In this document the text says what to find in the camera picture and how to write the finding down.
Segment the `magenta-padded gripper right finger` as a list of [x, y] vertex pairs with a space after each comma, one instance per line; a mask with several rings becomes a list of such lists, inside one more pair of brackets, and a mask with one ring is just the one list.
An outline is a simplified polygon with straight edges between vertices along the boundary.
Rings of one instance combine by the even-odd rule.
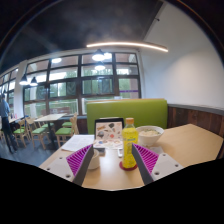
[[165, 152], [157, 154], [143, 146], [132, 144], [132, 154], [145, 185], [183, 169], [181, 164]]

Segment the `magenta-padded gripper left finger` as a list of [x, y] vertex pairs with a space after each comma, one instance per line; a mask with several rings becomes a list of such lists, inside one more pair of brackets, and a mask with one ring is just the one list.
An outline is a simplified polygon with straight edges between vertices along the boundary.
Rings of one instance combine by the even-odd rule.
[[67, 157], [60, 156], [51, 162], [45, 170], [81, 186], [93, 155], [93, 145], [88, 145]]

